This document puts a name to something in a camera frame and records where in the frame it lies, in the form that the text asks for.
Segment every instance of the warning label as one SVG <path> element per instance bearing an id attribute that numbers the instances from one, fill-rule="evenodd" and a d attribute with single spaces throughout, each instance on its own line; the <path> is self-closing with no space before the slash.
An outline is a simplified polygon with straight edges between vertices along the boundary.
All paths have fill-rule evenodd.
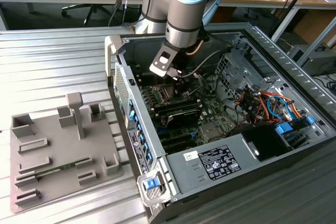
<path id="1" fill-rule="evenodd" d="M 240 170 L 240 166 L 227 145 L 199 153 L 198 156 L 212 180 Z"/>

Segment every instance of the ventilation grille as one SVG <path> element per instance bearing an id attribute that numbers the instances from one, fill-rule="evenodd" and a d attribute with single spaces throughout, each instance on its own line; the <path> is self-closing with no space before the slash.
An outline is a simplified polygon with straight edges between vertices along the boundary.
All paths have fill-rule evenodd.
<path id="1" fill-rule="evenodd" d="M 217 74 L 219 76 L 222 76 L 222 83 L 223 83 L 224 87 L 226 88 L 225 92 L 226 92 L 227 96 L 232 97 L 234 99 L 238 99 L 239 94 L 236 91 L 232 90 L 229 81 L 225 78 L 225 75 L 221 74 L 224 69 L 228 69 L 228 68 L 231 68 L 231 67 L 233 67 L 232 63 L 229 61 L 229 59 L 226 56 L 224 56 L 221 59 L 221 61 L 218 63 Z"/>
<path id="2" fill-rule="evenodd" d="M 115 75 L 116 75 L 116 87 L 118 91 L 118 99 L 119 99 L 119 105 L 122 106 L 122 109 L 125 112 L 125 116 L 129 115 L 129 94 L 124 82 L 124 79 L 121 75 L 120 67 L 115 67 Z"/>

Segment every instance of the table leg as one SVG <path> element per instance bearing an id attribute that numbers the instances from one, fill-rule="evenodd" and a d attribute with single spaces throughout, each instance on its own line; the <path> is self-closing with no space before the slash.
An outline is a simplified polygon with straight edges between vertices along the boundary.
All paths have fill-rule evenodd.
<path id="1" fill-rule="evenodd" d="M 336 34 L 334 35 L 334 37 L 331 38 L 331 40 L 329 40 L 329 42 L 327 43 L 328 47 L 333 48 L 336 44 Z"/>
<path id="2" fill-rule="evenodd" d="M 28 8 L 29 13 L 35 13 L 34 6 L 32 3 L 27 3 L 27 8 Z"/>
<path id="3" fill-rule="evenodd" d="M 8 30 L 8 26 L 5 20 L 5 16 L 0 8 L 0 31 L 6 31 L 6 30 Z"/>
<path id="4" fill-rule="evenodd" d="M 277 42 L 277 40 L 280 38 L 281 34 L 285 31 L 286 27 L 289 25 L 289 23 L 294 18 L 295 14 L 298 12 L 298 7 L 293 7 L 292 10 L 287 14 L 286 18 L 282 21 L 276 32 L 272 36 L 272 40 L 274 42 Z"/>
<path id="5" fill-rule="evenodd" d="M 304 64 L 311 53 L 321 44 L 321 42 L 336 28 L 336 17 L 329 23 L 329 25 L 321 32 L 317 39 L 310 45 L 307 51 L 301 56 L 300 63 Z"/>

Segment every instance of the slotted metal surface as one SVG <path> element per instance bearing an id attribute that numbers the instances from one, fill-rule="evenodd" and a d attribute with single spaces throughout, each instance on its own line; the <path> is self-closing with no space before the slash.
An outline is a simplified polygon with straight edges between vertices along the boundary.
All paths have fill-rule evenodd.
<path id="1" fill-rule="evenodd" d="M 301 71 L 296 63 L 286 57 L 286 54 L 277 45 L 272 43 L 259 28 L 252 27 L 247 29 L 247 31 L 334 119 L 336 119 L 336 98 L 334 96 L 327 93 L 324 89 L 321 89 L 318 83 L 308 74 Z M 251 54 L 254 55 L 254 63 L 264 72 L 267 72 L 265 71 L 265 69 L 269 68 L 267 63 L 256 51 L 252 50 Z"/>
<path id="2" fill-rule="evenodd" d="M 249 25 L 228 24 L 231 27 L 252 29 Z M 124 142 L 120 135 L 113 105 L 107 87 L 102 89 L 105 78 L 102 63 L 93 66 L 80 64 L 61 68 L 5 72 L 8 64 L 44 62 L 103 57 L 103 40 L 91 42 L 90 37 L 125 33 L 124 29 L 83 28 L 38 31 L 9 31 L 0 35 L 2 42 L 16 41 L 17 46 L 0 48 L 0 120 L 3 110 L 16 106 L 32 112 L 34 116 L 53 113 L 55 103 L 62 103 L 62 96 L 69 91 L 83 91 L 84 102 L 100 101 L 107 110 L 125 174 L 85 191 L 55 200 L 25 213 L 12 214 L 9 210 L 9 126 L 10 118 L 0 125 L 0 222 L 1 223 L 148 223 L 140 195 L 131 171 Z M 266 41 L 257 28 L 251 33 L 260 42 Z M 60 42 L 55 38 L 67 38 Z M 87 43 L 78 44 L 73 37 L 86 37 Z M 43 40 L 41 46 L 21 46 L 23 40 Z M 272 49 L 272 53 L 283 52 Z M 172 223 L 335 223 L 334 199 L 336 187 L 336 143 L 305 158 L 294 167 L 282 170 L 241 190 L 214 200 L 194 211 L 179 216 Z"/>
<path id="3" fill-rule="evenodd" d="M 117 67 L 115 68 L 115 77 L 116 77 L 116 87 L 118 89 L 119 99 L 121 100 L 122 107 L 124 109 L 125 115 L 129 114 L 129 105 L 128 105 L 128 91 L 125 85 L 125 81 L 121 75 L 120 68 L 116 63 Z"/>
<path id="4" fill-rule="evenodd" d="M 121 28 L 8 31 L 0 34 L 0 222 L 148 223 L 129 164 L 104 72 L 104 38 Z M 9 209 L 10 115 L 55 114 L 64 95 L 80 91 L 84 104 L 107 112 L 124 175 L 26 212 Z"/>

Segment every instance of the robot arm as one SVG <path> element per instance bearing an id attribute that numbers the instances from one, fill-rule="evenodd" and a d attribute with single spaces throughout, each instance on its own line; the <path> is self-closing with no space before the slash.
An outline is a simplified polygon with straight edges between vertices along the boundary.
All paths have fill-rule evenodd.
<path id="1" fill-rule="evenodd" d="M 150 66 L 152 72 L 161 77 L 168 74 L 176 78 L 179 75 L 180 71 L 172 68 L 172 62 L 182 49 L 196 44 L 207 2 L 208 0 L 144 0 L 142 13 L 145 18 L 161 24 L 166 22 L 165 27 L 161 25 L 165 29 L 166 42 Z M 138 27 L 135 30 L 136 33 L 148 32 Z"/>

